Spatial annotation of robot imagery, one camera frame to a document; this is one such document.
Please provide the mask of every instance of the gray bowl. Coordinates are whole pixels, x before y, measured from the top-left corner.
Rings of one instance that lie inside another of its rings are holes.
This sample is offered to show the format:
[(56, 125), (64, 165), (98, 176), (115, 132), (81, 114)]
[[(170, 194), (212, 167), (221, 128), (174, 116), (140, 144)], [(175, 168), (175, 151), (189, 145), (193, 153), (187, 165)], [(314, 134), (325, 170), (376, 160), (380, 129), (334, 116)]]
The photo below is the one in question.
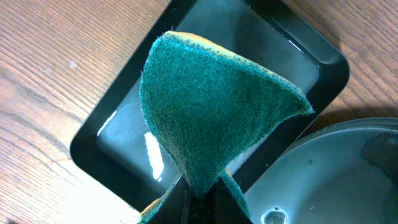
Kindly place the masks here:
[(398, 119), (349, 121), (300, 139), (245, 198), (253, 223), (398, 223)]

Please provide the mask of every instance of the sponge edge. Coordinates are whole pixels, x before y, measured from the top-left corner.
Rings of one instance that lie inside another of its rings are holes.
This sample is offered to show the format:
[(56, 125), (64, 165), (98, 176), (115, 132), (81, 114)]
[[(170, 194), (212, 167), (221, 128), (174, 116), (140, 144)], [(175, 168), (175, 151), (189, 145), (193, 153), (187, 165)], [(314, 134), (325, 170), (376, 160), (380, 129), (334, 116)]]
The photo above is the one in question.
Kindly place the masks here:
[(196, 196), (283, 120), (313, 112), (286, 79), (209, 40), (178, 32), (166, 32), (153, 44), (140, 103), (152, 134)]
[(244, 199), (243, 192), (241, 188), (239, 187), (238, 183), (232, 178), (232, 175), (225, 170), (221, 174), (221, 178), (223, 179), (225, 185), (231, 192), (232, 196), (234, 197), (236, 203), (238, 203), (239, 207), (243, 211), (243, 213), (250, 218), (250, 213), (249, 213), (249, 208), (246, 203), (246, 200)]
[(140, 224), (148, 223), (149, 220), (151, 220), (151, 218), (157, 213), (157, 211), (159, 211), (159, 209), (162, 207), (163, 203), (166, 201), (167, 197), (173, 190), (175, 184), (178, 182), (178, 179), (179, 176), (176, 176), (169, 189), (167, 189), (166, 193), (164, 193), (163, 196), (161, 196), (157, 200), (154, 200), (150, 205), (148, 205), (148, 207), (144, 209), (144, 211), (141, 212), (139, 220)]

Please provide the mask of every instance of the black object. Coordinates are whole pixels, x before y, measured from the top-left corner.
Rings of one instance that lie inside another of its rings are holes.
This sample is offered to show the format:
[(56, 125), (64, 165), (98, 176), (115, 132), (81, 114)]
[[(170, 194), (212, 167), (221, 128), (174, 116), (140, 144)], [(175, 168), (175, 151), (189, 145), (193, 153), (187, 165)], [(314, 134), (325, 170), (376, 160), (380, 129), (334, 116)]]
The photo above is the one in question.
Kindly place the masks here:
[(150, 142), (138, 102), (139, 77), (155, 39), (193, 32), (265, 66), (299, 86), (315, 114), (279, 125), (229, 168), (243, 192), (344, 88), (344, 56), (282, 1), (173, 0), (129, 59), (70, 146), (75, 164), (138, 211), (165, 193), (177, 170)]
[(249, 224), (252, 222), (245, 216), (221, 177), (201, 199), (191, 196), (187, 181), (181, 177), (159, 211), (148, 222), (150, 223)]
[(253, 223), (398, 223), (398, 118), (335, 124), (295, 141), (246, 192)]

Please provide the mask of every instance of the rectangular tray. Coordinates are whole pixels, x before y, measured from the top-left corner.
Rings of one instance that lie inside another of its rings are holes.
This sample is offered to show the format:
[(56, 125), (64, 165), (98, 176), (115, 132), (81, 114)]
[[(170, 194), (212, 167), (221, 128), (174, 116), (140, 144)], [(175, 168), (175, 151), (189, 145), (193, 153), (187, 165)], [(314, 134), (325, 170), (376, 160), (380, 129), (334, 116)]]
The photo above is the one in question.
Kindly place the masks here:
[(70, 145), (75, 164), (138, 211), (177, 175), (149, 133), (139, 79), (158, 36), (191, 32), (278, 73), (300, 87), (315, 114), (289, 119), (228, 165), (247, 191), (339, 94), (349, 78), (345, 57), (281, 1), (173, 0), (84, 122)]

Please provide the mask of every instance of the black plastic tray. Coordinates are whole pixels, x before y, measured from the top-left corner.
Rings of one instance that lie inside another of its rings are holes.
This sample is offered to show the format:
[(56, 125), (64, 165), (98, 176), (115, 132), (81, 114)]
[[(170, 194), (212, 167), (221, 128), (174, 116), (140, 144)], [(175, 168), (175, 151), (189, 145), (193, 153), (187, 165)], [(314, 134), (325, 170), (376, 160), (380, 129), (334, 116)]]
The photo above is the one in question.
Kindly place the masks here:
[(228, 167), (243, 192), (339, 94), (345, 57), (281, 1), (173, 0), (72, 140), (73, 161), (135, 209), (160, 197), (177, 171), (141, 115), (139, 77), (165, 31), (192, 32), (257, 62), (300, 87), (315, 114), (280, 124)]

